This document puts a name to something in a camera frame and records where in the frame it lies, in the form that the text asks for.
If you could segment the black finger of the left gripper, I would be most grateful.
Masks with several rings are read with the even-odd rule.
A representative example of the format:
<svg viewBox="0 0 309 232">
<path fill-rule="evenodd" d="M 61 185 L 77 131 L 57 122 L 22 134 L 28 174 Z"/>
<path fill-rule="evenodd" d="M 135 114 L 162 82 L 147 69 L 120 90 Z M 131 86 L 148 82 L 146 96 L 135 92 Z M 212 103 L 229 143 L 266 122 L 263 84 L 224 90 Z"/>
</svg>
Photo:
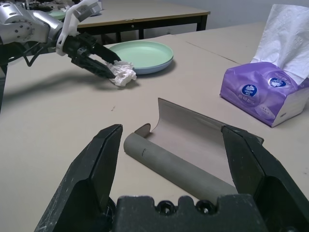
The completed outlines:
<svg viewBox="0 0 309 232">
<path fill-rule="evenodd" d="M 115 52 L 98 43 L 94 44 L 91 53 L 101 57 L 104 61 L 110 64 L 114 64 L 115 61 L 121 61 Z"/>
<path fill-rule="evenodd" d="M 115 75 L 112 71 L 104 64 L 98 62 L 97 60 L 93 60 L 89 57 L 75 57 L 71 59 L 71 62 L 82 69 L 86 69 L 92 74 L 108 79 L 114 79 Z"/>
</svg>

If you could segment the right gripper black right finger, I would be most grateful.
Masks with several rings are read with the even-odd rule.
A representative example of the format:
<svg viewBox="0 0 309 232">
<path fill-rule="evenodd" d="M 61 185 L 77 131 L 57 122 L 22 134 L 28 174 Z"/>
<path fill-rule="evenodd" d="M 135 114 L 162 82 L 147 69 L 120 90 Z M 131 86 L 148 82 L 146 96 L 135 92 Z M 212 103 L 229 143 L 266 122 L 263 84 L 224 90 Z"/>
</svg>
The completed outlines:
<svg viewBox="0 0 309 232">
<path fill-rule="evenodd" d="M 229 169 L 240 194 L 253 196 L 270 232 L 307 232 L 309 201 L 283 165 L 255 135 L 221 127 Z"/>
</svg>

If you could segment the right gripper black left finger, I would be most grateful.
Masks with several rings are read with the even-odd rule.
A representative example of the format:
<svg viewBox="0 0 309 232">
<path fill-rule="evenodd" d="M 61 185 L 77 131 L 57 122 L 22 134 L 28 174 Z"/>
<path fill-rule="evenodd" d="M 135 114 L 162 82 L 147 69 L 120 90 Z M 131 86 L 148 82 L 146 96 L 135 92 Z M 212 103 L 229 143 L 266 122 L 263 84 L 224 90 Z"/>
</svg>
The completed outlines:
<svg viewBox="0 0 309 232">
<path fill-rule="evenodd" d="M 38 222 L 37 232 L 110 232 L 116 205 L 110 198 L 121 124 L 102 129 L 67 169 Z"/>
</svg>

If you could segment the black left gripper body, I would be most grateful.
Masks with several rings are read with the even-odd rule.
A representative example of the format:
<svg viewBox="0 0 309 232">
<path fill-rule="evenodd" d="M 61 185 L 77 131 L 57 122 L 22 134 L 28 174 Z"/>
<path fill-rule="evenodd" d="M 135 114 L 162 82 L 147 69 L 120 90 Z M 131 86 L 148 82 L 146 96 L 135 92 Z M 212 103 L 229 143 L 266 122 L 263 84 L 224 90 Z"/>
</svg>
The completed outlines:
<svg viewBox="0 0 309 232">
<path fill-rule="evenodd" d="M 68 36 L 63 45 L 63 52 L 71 58 L 74 64 L 81 64 L 91 54 L 97 40 L 88 33 Z"/>
</svg>

